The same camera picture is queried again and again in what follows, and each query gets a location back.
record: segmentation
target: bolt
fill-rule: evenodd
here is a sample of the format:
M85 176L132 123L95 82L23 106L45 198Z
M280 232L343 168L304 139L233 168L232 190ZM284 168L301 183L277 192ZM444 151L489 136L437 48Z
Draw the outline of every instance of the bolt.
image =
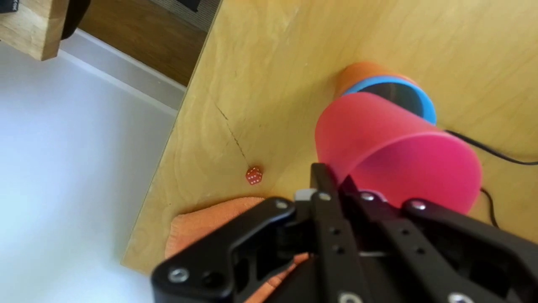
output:
M415 210L425 210L425 203L422 200L412 200L410 205L415 208Z
M341 293L338 303L363 303L363 299L354 293Z
M282 200L277 200L274 205L275 205L277 208L287 208L287 203L282 202Z
M450 293L449 303L474 303L472 298L462 294L462 293Z
M321 198L321 200L331 200L331 195L326 193L326 192L319 192L319 198Z
M185 282L188 279L188 269L186 267L176 267L169 271L168 279L171 282Z
M375 195L373 193L370 193L370 192L363 192L363 193L359 193L359 198L363 198L363 200L375 200Z

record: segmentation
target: white floor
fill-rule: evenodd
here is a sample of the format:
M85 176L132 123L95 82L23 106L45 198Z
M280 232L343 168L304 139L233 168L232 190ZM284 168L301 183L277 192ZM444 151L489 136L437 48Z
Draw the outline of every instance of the white floor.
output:
M181 97L80 32L47 62L0 43L0 301L151 301L119 257Z

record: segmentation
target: wooden table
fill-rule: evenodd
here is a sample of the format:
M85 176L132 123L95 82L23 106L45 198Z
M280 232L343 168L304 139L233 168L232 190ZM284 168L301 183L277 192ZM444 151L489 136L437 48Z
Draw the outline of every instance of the wooden table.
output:
M33 59L55 57L69 0L22 0L18 11L0 15L0 42Z
M178 212L307 187L316 119L359 59L418 80L442 128L536 158L536 20L533 0L223 0L124 262L149 272ZM538 240L538 168L477 155L501 227ZM252 163L265 168L257 187ZM479 198L472 215L486 210Z

